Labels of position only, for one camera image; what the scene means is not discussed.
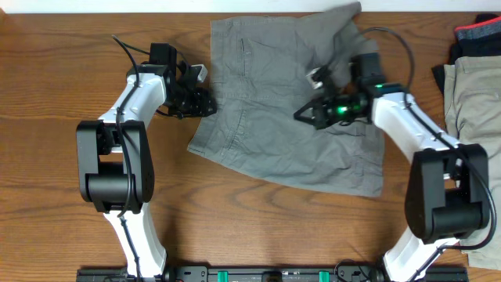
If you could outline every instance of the wooden table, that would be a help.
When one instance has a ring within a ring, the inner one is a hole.
[[[236,14],[6,15],[0,21],[0,280],[71,281],[82,266],[125,264],[109,223],[81,199],[77,178],[77,124],[110,108],[130,68],[110,35],[143,49],[170,42],[190,62],[210,66],[210,22],[230,16]],[[430,68],[446,61],[452,29],[474,16],[363,13],[356,22],[394,28],[409,40],[417,61],[413,94],[443,126],[443,99]],[[388,79],[405,81],[402,47],[386,34],[371,37]],[[372,262],[405,229],[409,165],[390,139],[382,197],[351,197],[252,179],[188,153],[198,124],[155,117],[148,129],[153,221],[170,263]],[[466,265],[467,257],[447,251],[439,262]],[[501,280],[501,272],[469,273],[472,281]]]

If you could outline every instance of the red fabric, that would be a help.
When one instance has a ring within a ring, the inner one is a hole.
[[[486,25],[489,25],[489,24],[493,24],[493,23],[498,22],[498,21],[501,21],[501,16],[498,16],[498,17],[496,17],[495,19],[492,19],[492,20],[487,20],[487,21],[482,22],[482,23],[471,24],[469,26],[464,26],[464,27],[456,27],[454,29],[454,32],[465,30],[465,29],[472,29],[472,28],[476,28],[476,27],[483,27],[483,26],[486,26]]]

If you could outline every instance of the white wall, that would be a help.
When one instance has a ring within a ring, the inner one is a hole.
[[[0,0],[6,13],[319,12],[354,0]],[[363,11],[501,11],[501,0],[359,0]]]

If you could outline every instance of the gray cloth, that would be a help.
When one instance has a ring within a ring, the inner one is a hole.
[[[318,94],[305,79],[311,69],[335,54],[330,68],[342,87],[351,80],[350,57],[377,50],[351,21],[360,9],[356,2],[299,19],[213,21],[211,87],[218,112],[202,118],[188,150],[286,186],[379,196],[384,139],[378,128],[356,122],[316,131],[293,119]]]
[[[501,56],[462,57],[445,65],[445,123],[461,143],[482,145],[488,155],[488,180],[497,210],[501,207]],[[488,228],[474,232],[462,245],[484,240]],[[465,251],[470,266],[501,269],[499,227],[491,243]]]

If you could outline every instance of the folded garment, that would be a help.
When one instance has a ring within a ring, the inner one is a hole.
[[[293,114],[318,94],[305,75],[334,55],[339,87],[352,56],[375,52],[352,3],[302,18],[239,16],[211,23],[211,88],[218,112],[204,117],[188,150],[259,179],[309,190],[376,197],[384,137],[373,125],[316,131]]]
[[[457,27],[454,33],[458,42],[451,45],[448,64],[454,64],[462,56],[501,56],[501,16],[479,14],[475,24]],[[431,71],[443,94],[444,66],[438,65]]]
[[[501,56],[462,57],[445,65],[444,109],[447,132],[461,143],[479,143],[487,151],[489,188],[501,207]],[[488,228],[475,231],[462,245],[484,240]],[[500,269],[501,232],[491,243],[468,253],[470,266]],[[492,263],[483,262],[492,259]]]

